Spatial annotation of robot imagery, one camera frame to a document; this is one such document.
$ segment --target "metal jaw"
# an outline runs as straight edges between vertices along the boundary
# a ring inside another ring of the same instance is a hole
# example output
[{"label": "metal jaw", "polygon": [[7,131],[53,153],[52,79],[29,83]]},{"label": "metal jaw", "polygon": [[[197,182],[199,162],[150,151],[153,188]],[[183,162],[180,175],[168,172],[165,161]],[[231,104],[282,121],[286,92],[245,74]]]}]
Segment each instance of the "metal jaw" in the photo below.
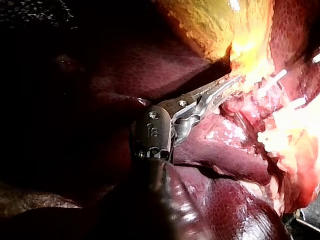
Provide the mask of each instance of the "metal jaw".
[{"label": "metal jaw", "polygon": [[158,106],[166,109],[174,125],[174,146],[186,140],[191,129],[203,119],[207,109],[213,111],[220,106],[236,91],[237,83],[243,79],[240,75],[227,74],[178,98],[160,102]]}]

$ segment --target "internal organ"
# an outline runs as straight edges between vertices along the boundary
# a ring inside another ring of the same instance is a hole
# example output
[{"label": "internal organ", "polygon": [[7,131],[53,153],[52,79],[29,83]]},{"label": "internal organ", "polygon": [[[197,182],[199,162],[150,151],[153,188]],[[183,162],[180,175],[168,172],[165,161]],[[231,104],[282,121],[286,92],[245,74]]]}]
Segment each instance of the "internal organ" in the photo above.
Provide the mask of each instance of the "internal organ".
[{"label": "internal organ", "polygon": [[[233,99],[224,105],[227,112],[240,120],[249,136],[239,137],[235,132],[235,129],[238,129],[236,126],[233,126],[234,129],[230,130],[231,123],[221,127],[223,121],[219,119],[219,116],[213,114],[211,120],[207,119],[197,126],[194,129],[194,135],[192,134],[182,144],[181,150],[177,150],[176,162],[211,167],[220,174],[237,176],[249,181],[254,179],[254,181],[265,185],[266,178],[263,176],[271,176],[276,173],[272,172],[270,167],[267,169],[266,166],[272,163],[265,162],[267,160],[264,159],[268,157],[262,157],[261,154],[264,153],[257,150],[256,145],[251,151],[248,149],[249,138],[255,139],[255,133],[264,131],[263,119],[270,117],[272,112],[286,106],[289,101],[304,97],[307,102],[310,102],[319,94],[319,65],[311,64],[310,59],[307,61],[298,58],[300,57],[299,54],[306,48],[307,41],[310,40],[307,39],[309,27],[319,11],[319,2],[282,1],[276,2],[274,8],[272,7],[272,1],[263,1],[263,3],[259,2],[257,4],[249,2],[249,5],[242,4],[242,1],[239,1],[237,7],[230,2],[224,5],[228,8],[223,11],[223,14],[221,14],[221,8],[217,6],[223,5],[224,1],[207,1],[205,7],[202,2],[198,1],[173,3],[172,1],[159,0],[157,2],[160,3],[162,11],[164,9],[167,11],[168,21],[179,25],[179,27],[174,28],[175,31],[178,31],[192,48],[199,47],[206,58],[213,62],[219,58],[223,59],[225,55],[228,55],[226,51],[230,47],[232,71],[246,74],[249,77],[248,84],[251,85],[249,90],[253,90],[253,93],[244,94],[241,98]],[[259,10],[264,11],[262,19]],[[275,23],[271,38],[269,38],[268,33],[271,31],[272,17]],[[224,28],[219,29],[219,24],[224,25]],[[293,28],[297,26],[299,28],[295,34]],[[263,36],[263,40],[254,38],[256,33],[258,36]],[[272,60],[269,55],[270,39]],[[258,86],[253,87],[253,85],[255,82],[259,82],[262,77],[268,80],[267,75],[275,69],[270,68],[270,65],[273,66],[273,61],[277,71],[283,67],[290,67],[290,72],[280,82],[280,87],[275,85],[268,91],[266,97],[257,97],[254,92]],[[260,68],[264,69],[265,72],[259,72]],[[255,76],[256,81],[251,80],[252,75]],[[317,144],[310,144],[311,151],[318,151]],[[196,147],[196,150],[190,151],[190,146]],[[317,171],[315,171],[316,180],[313,183],[304,175],[308,175],[308,172],[314,172],[318,156],[317,154],[312,155],[313,158],[310,159],[309,154],[305,154],[306,156],[300,155],[299,160],[292,159],[293,162],[300,162],[298,165],[300,164],[301,170],[304,169],[304,173],[290,174],[286,171],[287,174],[284,177],[284,188],[291,189],[291,191],[286,191],[286,197],[284,197],[282,203],[286,205],[286,212],[305,207],[306,204],[315,199],[314,192],[319,184]],[[309,171],[305,170],[306,167],[303,166],[303,162],[309,166]],[[256,174],[253,174],[252,166],[256,167]],[[271,189],[270,192],[273,196],[277,195],[278,198],[283,199],[283,189]]]},{"label": "internal organ", "polygon": [[216,62],[241,69],[249,91],[274,71],[269,40],[274,1],[156,0],[175,31],[193,49]]}]

